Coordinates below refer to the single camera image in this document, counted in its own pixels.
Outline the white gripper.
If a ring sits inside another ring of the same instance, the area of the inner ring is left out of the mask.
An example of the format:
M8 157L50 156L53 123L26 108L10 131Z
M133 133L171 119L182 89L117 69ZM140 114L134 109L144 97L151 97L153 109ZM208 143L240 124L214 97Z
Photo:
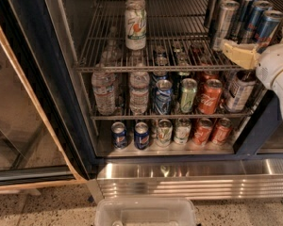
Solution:
M266 89L271 89L276 77L283 72L283 27L281 43L267 47L261 55L257 49L254 43L222 40L223 54L245 70L256 69L258 80Z

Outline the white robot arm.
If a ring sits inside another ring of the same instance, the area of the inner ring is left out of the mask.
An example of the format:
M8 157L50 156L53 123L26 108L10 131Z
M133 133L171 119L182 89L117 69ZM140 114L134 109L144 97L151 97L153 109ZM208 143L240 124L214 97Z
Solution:
M272 90L279 99L283 120L283 26L280 43L268 46L261 54L258 46L237 44L235 41L222 39L222 53L243 69L255 69L258 80L266 89Z

